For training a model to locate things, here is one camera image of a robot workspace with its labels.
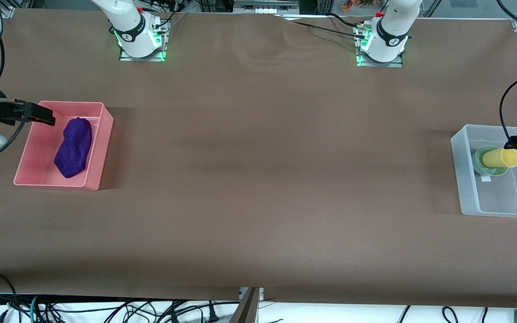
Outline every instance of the brown table surface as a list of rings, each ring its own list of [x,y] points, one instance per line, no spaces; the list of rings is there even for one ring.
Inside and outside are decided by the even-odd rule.
[[[499,124],[509,21],[418,20],[404,68],[357,67],[349,37],[271,15],[189,14],[164,63],[119,62],[108,27],[4,22],[0,90],[115,118],[98,192],[14,186],[27,131],[0,155],[0,272],[18,292],[517,306],[517,219],[460,213],[450,145]],[[505,115],[517,126],[517,89]]]

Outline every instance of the metal mounting plate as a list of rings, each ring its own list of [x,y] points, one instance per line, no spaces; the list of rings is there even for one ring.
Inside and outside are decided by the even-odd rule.
[[[161,20],[159,17],[156,17],[156,20],[154,21],[155,24],[161,24]],[[170,34],[170,28],[171,28],[171,21],[166,21],[157,29],[154,29],[154,31],[162,32],[161,35],[157,35],[154,38],[160,39],[161,41],[161,47],[155,49],[150,55],[146,57],[131,57],[125,51],[123,48],[121,48],[121,52],[119,53],[119,61],[165,61],[166,59],[166,48],[169,44],[169,34]]]
[[[357,27],[352,27],[352,31],[355,35],[365,35],[367,31],[360,31]],[[371,66],[371,67],[402,67],[402,55],[398,54],[394,61],[390,61],[388,63],[381,63],[379,61],[374,61],[371,59],[365,51],[361,51],[360,47],[362,46],[363,39],[355,38],[355,47],[356,47],[356,65],[358,66]]]

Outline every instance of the metal frame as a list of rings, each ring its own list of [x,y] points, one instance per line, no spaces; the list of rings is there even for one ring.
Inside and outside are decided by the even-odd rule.
[[[261,288],[248,288],[228,323],[256,323],[261,297]]]
[[[430,8],[428,8],[428,10],[425,12],[424,17],[427,17],[427,18],[432,17],[434,11],[440,5],[440,2],[442,2],[442,0],[434,0],[432,5],[430,6]]]
[[[18,0],[0,0],[0,4],[6,8],[31,8],[34,0],[23,0],[21,3]]]

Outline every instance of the purple sock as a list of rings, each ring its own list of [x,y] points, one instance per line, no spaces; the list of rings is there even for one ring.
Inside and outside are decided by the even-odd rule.
[[[86,168],[92,142],[91,123],[81,118],[70,120],[63,131],[63,138],[55,155],[55,165],[65,178],[71,178]]]

